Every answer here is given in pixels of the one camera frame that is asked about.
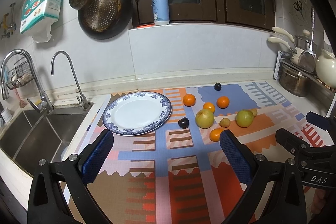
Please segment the small yellow fruit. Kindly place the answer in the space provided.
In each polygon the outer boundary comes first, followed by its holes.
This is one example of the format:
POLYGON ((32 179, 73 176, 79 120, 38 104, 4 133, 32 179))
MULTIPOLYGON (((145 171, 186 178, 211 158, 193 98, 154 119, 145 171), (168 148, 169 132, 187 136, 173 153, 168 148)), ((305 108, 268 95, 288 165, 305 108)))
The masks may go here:
POLYGON ((251 109, 251 113, 253 114, 254 117, 257 116, 257 109, 251 109))
POLYGON ((229 118, 222 118, 219 124, 221 127, 228 128, 231 124, 231 121, 229 118))

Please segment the orange tangerine small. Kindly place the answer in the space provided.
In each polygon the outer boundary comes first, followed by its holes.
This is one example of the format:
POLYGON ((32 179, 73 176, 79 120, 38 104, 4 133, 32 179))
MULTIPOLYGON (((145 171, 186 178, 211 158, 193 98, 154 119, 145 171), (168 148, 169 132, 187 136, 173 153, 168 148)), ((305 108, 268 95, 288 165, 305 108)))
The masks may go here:
POLYGON ((211 102, 206 102, 203 105, 203 109, 210 110, 212 113, 214 113, 215 112, 215 105, 211 102))

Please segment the colourful patterned foam mat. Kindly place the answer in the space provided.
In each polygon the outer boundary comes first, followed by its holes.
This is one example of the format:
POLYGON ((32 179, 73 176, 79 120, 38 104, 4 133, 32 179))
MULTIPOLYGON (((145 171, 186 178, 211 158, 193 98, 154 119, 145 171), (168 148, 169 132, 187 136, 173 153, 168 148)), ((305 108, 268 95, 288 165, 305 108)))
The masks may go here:
POLYGON ((221 223, 246 186, 235 176, 218 142, 209 134, 222 118, 230 130, 253 153, 271 161, 284 161, 290 153, 277 144, 275 133, 285 128, 312 147, 332 145, 328 133, 306 121, 306 113, 324 113, 314 98, 299 98, 277 82, 263 81, 212 86, 168 88, 173 111, 170 119, 154 132, 133 137, 114 136, 114 145, 95 181, 88 189, 113 223, 221 223), (194 106, 183 104, 193 94, 194 106), (227 96, 221 109, 217 99, 227 96), (197 126, 195 116, 206 102, 215 105, 210 128, 197 126), (247 128, 239 127, 240 110, 257 109, 247 128), (189 119, 188 128, 178 121, 189 119))

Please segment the blue white porcelain plate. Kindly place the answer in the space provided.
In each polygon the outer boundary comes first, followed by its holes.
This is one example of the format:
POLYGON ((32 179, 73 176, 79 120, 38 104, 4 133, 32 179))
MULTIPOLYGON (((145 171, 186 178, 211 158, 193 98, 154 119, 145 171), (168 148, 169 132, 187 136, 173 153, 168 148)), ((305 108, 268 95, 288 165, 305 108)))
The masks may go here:
POLYGON ((122 136, 137 136, 155 131, 173 111, 170 100, 156 92, 135 92, 114 100, 104 110, 106 129, 122 136))

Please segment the white ceramic teapot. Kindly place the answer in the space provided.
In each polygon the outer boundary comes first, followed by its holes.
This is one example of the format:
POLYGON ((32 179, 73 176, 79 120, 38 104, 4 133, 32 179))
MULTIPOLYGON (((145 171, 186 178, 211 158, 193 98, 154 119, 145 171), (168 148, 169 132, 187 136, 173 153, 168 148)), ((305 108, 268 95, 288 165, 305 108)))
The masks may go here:
POLYGON ((335 55, 324 49, 316 62, 317 77, 332 89, 336 87, 336 63, 335 55))

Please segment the teal tissue paper pack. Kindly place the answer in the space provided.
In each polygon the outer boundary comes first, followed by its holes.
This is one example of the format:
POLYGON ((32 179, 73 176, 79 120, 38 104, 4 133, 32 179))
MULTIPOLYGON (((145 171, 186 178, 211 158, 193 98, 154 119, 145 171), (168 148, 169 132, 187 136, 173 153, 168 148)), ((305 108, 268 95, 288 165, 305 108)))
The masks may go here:
POLYGON ((59 20, 63 0, 25 0, 21 12, 20 33, 36 43, 51 39, 51 26, 59 20))

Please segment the metal skimmer ladle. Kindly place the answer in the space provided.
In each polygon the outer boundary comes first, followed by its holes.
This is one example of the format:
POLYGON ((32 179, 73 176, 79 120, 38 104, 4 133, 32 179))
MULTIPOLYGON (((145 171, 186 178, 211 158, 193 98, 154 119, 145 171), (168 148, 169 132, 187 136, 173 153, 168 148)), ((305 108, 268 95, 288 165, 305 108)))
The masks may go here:
POLYGON ((313 52, 313 36, 315 27, 315 11, 314 7, 311 7, 311 38, 310 44, 299 56, 298 65, 306 71, 313 73, 315 70, 316 56, 313 52))

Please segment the black frying pan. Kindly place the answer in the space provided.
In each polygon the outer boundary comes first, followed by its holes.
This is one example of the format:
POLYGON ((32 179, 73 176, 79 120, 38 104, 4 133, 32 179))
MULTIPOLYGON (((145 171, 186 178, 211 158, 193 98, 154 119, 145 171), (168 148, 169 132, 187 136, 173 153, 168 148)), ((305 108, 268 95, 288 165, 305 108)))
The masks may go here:
POLYGON ((120 0, 121 9, 118 13, 116 20, 111 24, 111 26, 103 31, 103 32, 93 32, 93 31, 86 31, 83 30, 80 23, 81 23, 81 13, 82 10, 78 11, 78 20, 81 29, 85 32, 92 39, 96 40, 105 40, 113 38, 119 35, 128 25, 132 11, 133 11, 133 0, 120 0))

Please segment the slim chrome water faucet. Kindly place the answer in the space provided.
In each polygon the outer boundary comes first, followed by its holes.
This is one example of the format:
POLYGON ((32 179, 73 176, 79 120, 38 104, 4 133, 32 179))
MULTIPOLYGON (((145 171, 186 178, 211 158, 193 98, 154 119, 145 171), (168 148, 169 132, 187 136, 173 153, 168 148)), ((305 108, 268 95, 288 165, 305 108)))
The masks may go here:
POLYGON ((55 74, 56 57, 60 55, 63 55, 63 57, 59 58, 59 61, 63 63, 63 65, 60 65, 60 69, 61 69, 60 73, 62 76, 66 77, 66 79, 63 80, 63 82, 66 84, 66 87, 70 85, 75 85, 75 93, 77 94, 76 98, 77 98, 78 106, 84 111, 89 111, 90 108, 93 106, 93 102, 88 100, 87 97, 84 95, 82 88, 79 84, 71 57, 66 51, 63 51, 63 50, 56 51, 54 55, 52 56, 51 62, 50 62, 51 75, 53 76, 55 74))

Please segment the dark plum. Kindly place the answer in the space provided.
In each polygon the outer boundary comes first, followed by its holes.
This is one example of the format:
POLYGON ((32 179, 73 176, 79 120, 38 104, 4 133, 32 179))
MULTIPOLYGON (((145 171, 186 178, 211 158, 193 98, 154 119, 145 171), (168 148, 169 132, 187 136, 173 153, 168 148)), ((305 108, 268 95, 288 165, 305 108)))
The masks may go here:
POLYGON ((184 117, 184 118, 182 118, 178 121, 179 127, 183 128, 183 129, 188 128, 189 124, 190 124, 190 122, 189 122, 189 119, 187 117, 184 117))
POLYGON ((220 91, 220 90, 222 89, 222 85, 221 85, 221 83, 216 83, 216 84, 214 85, 214 89, 215 89, 216 91, 220 91))

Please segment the copper perforated strainer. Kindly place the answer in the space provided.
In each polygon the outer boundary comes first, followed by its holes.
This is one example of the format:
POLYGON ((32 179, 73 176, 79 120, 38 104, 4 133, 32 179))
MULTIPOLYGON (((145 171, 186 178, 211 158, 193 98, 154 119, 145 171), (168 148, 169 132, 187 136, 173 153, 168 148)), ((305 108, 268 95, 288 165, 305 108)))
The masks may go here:
POLYGON ((120 0, 94 0, 82 11, 80 25, 86 31, 103 32, 116 20, 120 9, 120 0))

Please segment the black scissors on wall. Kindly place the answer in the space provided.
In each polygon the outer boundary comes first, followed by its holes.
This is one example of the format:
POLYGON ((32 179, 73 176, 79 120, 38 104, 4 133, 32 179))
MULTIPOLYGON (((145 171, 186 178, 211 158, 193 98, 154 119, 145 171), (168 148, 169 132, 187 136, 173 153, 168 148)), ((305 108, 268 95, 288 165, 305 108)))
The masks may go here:
POLYGON ((303 5, 302 2, 300 0, 297 0, 294 2, 293 7, 296 11, 299 12, 299 14, 301 15, 302 19, 304 19, 303 13, 302 13, 302 9, 303 9, 303 5))

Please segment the green apple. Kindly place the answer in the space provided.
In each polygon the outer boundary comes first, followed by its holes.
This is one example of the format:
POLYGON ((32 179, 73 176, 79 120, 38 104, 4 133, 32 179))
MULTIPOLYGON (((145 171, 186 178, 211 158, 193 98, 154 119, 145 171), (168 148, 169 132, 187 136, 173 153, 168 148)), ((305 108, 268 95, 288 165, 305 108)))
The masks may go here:
POLYGON ((252 124, 254 120, 253 112, 250 110, 240 110, 236 114, 235 120, 239 127, 247 128, 252 124))
POLYGON ((213 125, 214 120, 214 114, 209 109, 199 110, 195 116, 197 126, 203 129, 210 128, 213 125))

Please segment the stainless steel pot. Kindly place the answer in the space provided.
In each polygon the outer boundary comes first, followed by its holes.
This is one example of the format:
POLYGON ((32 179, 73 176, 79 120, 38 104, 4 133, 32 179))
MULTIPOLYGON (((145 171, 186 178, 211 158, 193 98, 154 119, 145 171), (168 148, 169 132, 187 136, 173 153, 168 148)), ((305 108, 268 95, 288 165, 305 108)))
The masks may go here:
POLYGON ((282 64, 280 84, 291 94, 298 97, 305 97, 309 92, 310 79, 296 69, 282 64))

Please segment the tall chrome kitchen faucet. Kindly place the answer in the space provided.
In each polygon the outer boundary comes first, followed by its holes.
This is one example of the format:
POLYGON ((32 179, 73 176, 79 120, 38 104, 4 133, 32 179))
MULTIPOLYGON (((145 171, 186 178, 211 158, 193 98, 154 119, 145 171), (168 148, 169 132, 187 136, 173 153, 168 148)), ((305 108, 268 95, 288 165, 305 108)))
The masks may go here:
POLYGON ((29 83, 31 80, 35 81, 41 101, 38 104, 35 104, 32 100, 30 100, 30 98, 27 98, 27 102, 39 113, 44 111, 47 113, 52 112, 54 110, 54 106, 52 105, 46 91, 42 87, 30 54, 21 48, 10 51, 3 59, 1 65, 1 94, 3 100, 9 99, 9 92, 7 88, 20 88, 29 83), (5 72, 6 65, 7 62, 16 55, 22 56, 26 61, 20 63, 19 66, 14 69, 13 73, 10 72, 9 82, 7 82, 5 79, 7 76, 7 73, 5 72))

